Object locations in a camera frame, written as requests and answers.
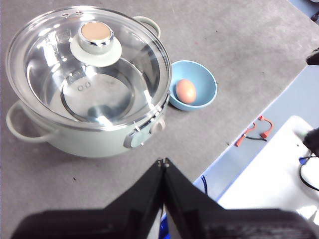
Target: bowl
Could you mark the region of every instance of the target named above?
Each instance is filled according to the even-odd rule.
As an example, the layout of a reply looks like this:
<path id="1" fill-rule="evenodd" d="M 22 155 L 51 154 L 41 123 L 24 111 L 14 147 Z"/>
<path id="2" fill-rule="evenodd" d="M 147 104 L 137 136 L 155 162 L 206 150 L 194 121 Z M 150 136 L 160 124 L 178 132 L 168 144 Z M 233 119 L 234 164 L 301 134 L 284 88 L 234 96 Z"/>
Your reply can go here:
<path id="1" fill-rule="evenodd" d="M 181 102 L 176 94 L 176 84 L 181 79 L 190 80 L 196 88 L 196 99 L 191 104 Z M 169 102 L 183 111 L 195 111 L 208 106 L 217 95 L 217 83 L 213 74 L 194 61 L 176 61 L 172 64 L 172 78 L 169 86 Z"/>

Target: pot lid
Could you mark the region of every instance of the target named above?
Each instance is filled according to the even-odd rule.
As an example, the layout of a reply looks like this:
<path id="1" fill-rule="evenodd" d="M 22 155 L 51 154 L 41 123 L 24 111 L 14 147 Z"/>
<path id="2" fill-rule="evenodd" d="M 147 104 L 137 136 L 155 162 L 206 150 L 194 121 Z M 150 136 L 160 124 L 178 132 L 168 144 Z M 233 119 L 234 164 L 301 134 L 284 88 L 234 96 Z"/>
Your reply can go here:
<path id="1" fill-rule="evenodd" d="M 11 86 L 39 116 L 88 130 L 150 119 L 166 100 L 166 50 L 140 22 L 93 6 L 45 13 L 13 39 Z"/>

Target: electric cooking pot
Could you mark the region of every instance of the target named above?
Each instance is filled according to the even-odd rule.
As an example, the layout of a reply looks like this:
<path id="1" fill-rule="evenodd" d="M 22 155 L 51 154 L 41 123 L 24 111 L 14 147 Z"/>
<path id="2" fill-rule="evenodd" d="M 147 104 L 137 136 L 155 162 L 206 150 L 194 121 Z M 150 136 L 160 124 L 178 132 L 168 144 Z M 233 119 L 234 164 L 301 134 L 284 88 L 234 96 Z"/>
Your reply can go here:
<path id="1" fill-rule="evenodd" d="M 9 130 L 25 142 L 49 142 L 84 157 L 143 145 L 165 128 L 171 64 L 159 37 L 151 19 L 100 7 L 36 17 L 14 37 L 6 58 L 19 97 L 6 116 Z M 21 109 L 39 137 L 14 128 L 12 115 Z"/>

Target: gray countertop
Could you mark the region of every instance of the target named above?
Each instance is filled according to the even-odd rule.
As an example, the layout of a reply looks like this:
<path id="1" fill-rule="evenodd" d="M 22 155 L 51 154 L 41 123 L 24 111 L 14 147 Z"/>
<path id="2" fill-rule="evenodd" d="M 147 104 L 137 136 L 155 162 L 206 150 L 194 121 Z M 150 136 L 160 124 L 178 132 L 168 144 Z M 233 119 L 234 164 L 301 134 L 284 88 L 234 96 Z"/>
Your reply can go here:
<path id="1" fill-rule="evenodd" d="M 33 17 L 69 5 L 96 5 L 156 21 L 172 62 L 197 61 L 212 71 L 218 95 L 208 107 L 169 107 L 167 128 L 143 147 L 100 159 L 79 158 L 49 144 L 27 144 L 6 128 L 17 100 L 4 70 L 13 35 Z M 294 79 L 318 47 L 319 28 L 286 0 L 11 0 L 1 5 L 1 238 L 27 214 L 103 207 L 158 157 L 198 177 L 255 116 Z M 32 132 L 20 115 L 20 129 Z"/>

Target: egg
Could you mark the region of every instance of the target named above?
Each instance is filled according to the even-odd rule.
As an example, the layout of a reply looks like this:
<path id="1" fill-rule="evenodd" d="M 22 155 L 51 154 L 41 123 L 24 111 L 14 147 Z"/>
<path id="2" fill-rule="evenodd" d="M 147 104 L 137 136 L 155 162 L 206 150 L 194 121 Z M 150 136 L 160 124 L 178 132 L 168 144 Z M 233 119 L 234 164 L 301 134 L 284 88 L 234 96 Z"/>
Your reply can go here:
<path id="1" fill-rule="evenodd" d="M 180 101 L 191 104 L 196 99 L 195 85 L 188 79 L 181 79 L 176 85 L 176 94 Z"/>

